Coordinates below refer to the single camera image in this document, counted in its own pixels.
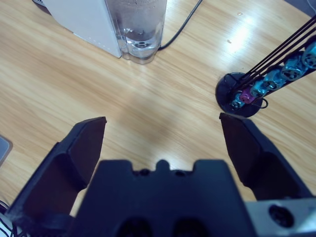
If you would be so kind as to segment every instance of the glass of water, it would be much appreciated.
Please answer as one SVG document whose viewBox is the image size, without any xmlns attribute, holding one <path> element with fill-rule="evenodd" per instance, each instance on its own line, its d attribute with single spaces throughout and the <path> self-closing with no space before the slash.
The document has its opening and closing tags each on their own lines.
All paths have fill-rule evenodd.
<svg viewBox="0 0 316 237">
<path fill-rule="evenodd" d="M 123 57 L 151 62 L 161 44 L 167 0 L 106 0 Z"/>
</svg>

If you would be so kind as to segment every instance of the white device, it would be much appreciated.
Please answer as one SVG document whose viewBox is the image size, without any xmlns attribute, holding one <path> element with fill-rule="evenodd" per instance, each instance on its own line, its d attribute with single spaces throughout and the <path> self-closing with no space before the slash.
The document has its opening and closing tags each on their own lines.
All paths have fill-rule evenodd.
<svg viewBox="0 0 316 237">
<path fill-rule="evenodd" d="M 104 0 L 44 0 L 54 19 L 83 40 L 121 57 Z"/>
<path fill-rule="evenodd" d="M 167 0 L 33 0 L 83 40 L 137 63 L 161 44 Z"/>
</svg>

